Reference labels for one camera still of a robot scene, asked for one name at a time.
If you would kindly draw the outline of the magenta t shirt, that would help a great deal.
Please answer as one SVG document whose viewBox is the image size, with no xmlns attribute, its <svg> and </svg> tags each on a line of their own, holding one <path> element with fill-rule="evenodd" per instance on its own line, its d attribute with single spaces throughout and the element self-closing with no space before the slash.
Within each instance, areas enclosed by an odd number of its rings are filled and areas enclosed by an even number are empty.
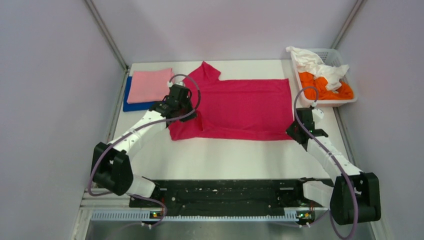
<svg viewBox="0 0 424 240">
<path fill-rule="evenodd" d="M 199 102 L 200 105 L 194 119 L 169 125 L 173 141 L 192 138 L 290 140 L 286 130 L 294 116 L 287 78 L 220 80 L 220 75 L 218 69 L 202 62 L 184 79 L 185 86 L 193 92 L 192 104 Z"/>
</svg>

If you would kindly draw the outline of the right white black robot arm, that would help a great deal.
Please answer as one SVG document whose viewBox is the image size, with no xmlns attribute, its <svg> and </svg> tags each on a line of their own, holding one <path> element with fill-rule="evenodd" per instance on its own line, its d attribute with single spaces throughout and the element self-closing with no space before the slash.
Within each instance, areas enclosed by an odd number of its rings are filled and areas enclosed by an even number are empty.
<svg viewBox="0 0 424 240">
<path fill-rule="evenodd" d="M 354 222 L 375 222 L 381 219 L 380 181 L 373 172 L 364 172 L 344 157 L 331 143 L 328 134 L 315 127 L 314 116 L 322 115 L 317 108 L 301 107 L 286 133 L 300 144 L 322 166 L 333 186 L 315 178 L 301 178 L 300 188 L 293 192 L 299 206 L 317 202 L 331 212 L 339 225 Z"/>
</svg>

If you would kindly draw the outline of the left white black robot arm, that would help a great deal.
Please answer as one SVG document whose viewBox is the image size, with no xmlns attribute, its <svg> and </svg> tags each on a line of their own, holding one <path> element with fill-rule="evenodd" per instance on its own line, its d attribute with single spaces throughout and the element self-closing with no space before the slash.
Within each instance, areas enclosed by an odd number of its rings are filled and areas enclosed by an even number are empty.
<svg viewBox="0 0 424 240">
<path fill-rule="evenodd" d="M 147 206 L 156 206 L 161 194 L 153 181 L 133 172 L 132 159 L 171 123 L 196 117 L 192 95 L 185 86 L 171 86 L 168 95 L 155 102 L 126 132 L 108 143 L 98 143 L 93 150 L 90 182 L 117 196 L 141 196 Z"/>
</svg>

